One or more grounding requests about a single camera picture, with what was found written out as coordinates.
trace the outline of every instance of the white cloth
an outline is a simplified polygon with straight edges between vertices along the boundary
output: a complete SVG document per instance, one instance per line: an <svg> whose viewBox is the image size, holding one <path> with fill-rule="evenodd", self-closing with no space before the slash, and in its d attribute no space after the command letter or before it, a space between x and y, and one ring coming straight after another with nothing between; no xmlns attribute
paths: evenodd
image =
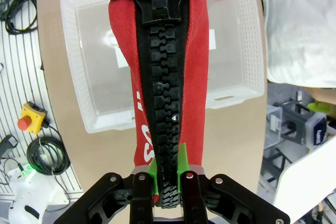
<svg viewBox="0 0 336 224"><path fill-rule="evenodd" d="M336 88L336 0L263 0L267 77Z"/></svg>

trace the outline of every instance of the green light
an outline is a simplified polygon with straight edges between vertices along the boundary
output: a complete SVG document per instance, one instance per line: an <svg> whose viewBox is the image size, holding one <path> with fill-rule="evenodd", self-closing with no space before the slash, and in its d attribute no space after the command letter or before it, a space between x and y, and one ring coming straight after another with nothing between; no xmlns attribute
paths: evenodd
<svg viewBox="0 0 336 224"><path fill-rule="evenodd" d="M28 175L27 180L26 181L31 181L31 179L33 178L33 176L36 174L35 170L32 170L32 172Z"/></svg>

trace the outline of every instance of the black cable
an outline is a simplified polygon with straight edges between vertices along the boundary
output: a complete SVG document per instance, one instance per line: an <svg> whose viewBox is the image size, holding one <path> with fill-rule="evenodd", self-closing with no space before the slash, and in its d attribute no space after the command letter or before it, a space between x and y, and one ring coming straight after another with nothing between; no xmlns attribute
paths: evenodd
<svg viewBox="0 0 336 224"><path fill-rule="evenodd" d="M6 182L6 183L0 182L0 185L8 186L9 185L9 176L1 169L0 169L0 172L4 175L5 182Z"/></svg>
<svg viewBox="0 0 336 224"><path fill-rule="evenodd" d="M3 164L3 166L4 166L4 170L1 170L1 169L0 169L0 172L4 174L6 183L0 183L0 185L9 186L9 176L8 176L7 173L6 173L6 164L7 164L8 160L13 160L13 161L15 161L15 162L17 163L17 166L19 167L19 169L20 169L22 172L24 171L24 169L23 169L21 163L20 163L19 161L17 161L16 159L14 159L14 158L12 158L12 157L4 158L4 159L5 159L5 162L4 162L4 164Z"/></svg>
<svg viewBox="0 0 336 224"><path fill-rule="evenodd" d="M56 134L59 136L59 139L61 139L61 141L63 141L63 138L61 136L61 134L59 133L59 131L57 129L55 129L54 127L52 127L51 125L48 125L49 128L51 128L53 131L56 132Z"/></svg>
<svg viewBox="0 0 336 224"><path fill-rule="evenodd" d="M34 5L36 10L36 15L29 23L26 28L16 28L12 23L12 20L15 18L16 14L19 13L25 2L29 2ZM36 0L1 0L0 2L0 20L5 22L6 31L11 35L25 34L30 33L37 29L37 25L35 25L37 21L37 1Z"/></svg>
<svg viewBox="0 0 336 224"><path fill-rule="evenodd" d="M49 153L51 165L41 158L41 148ZM49 176L60 175L70 166L70 159L63 142L52 136L43 136L32 141L27 149L27 159L34 170Z"/></svg>

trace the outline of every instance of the wooden table surface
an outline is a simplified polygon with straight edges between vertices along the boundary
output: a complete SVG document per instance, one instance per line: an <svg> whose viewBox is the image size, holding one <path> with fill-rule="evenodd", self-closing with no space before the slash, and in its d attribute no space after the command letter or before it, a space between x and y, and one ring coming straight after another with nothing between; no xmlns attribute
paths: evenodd
<svg viewBox="0 0 336 224"><path fill-rule="evenodd" d="M257 1L265 48L261 0ZM60 0L37 0L37 8L40 52L51 104L83 189L107 172L128 176L134 168L135 129L86 132L68 64ZM242 104L207 110L203 167L208 177L223 173L256 192L265 138L266 94L267 90L262 97ZM157 209L156 215L176 217L181 216L181 210ZM127 223L127 219L125 210L115 223Z"/></svg>

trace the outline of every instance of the red bag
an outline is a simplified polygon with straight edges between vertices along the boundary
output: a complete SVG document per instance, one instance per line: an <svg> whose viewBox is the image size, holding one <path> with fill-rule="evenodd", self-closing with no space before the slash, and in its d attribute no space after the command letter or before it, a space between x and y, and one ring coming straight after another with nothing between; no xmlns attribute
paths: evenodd
<svg viewBox="0 0 336 224"><path fill-rule="evenodd" d="M206 0L190 0L189 12L180 143L186 143L189 164L202 165L209 49ZM134 0L111 1L109 16L113 33L131 69L137 126L134 163L136 166L150 164L154 151L143 103Z"/></svg>

